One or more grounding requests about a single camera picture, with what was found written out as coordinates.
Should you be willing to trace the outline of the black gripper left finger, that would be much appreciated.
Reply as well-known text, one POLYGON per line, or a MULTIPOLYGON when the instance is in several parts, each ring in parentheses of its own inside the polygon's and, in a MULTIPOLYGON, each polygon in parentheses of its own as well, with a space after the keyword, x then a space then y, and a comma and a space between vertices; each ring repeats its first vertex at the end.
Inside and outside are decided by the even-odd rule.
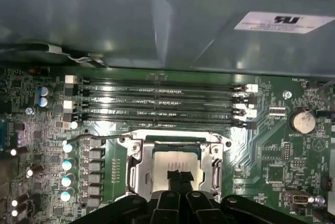
POLYGON ((168 191, 149 201, 134 194, 93 211, 73 223, 179 223, 181 195, 177 191, 181 172, 168 171, 168 191))

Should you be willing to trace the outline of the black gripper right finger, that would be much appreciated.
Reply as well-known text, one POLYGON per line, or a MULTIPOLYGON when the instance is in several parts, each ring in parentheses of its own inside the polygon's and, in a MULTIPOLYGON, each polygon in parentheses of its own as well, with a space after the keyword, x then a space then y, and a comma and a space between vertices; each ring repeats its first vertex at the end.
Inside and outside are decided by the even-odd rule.
POLYGON ((195 190, 191 171, 181 172, 181 189, 191 223, 304 223, 295 217, 276 211, 238 195, 228 195, 219 202, 220 188, 210 185, 208 192, 195 190))

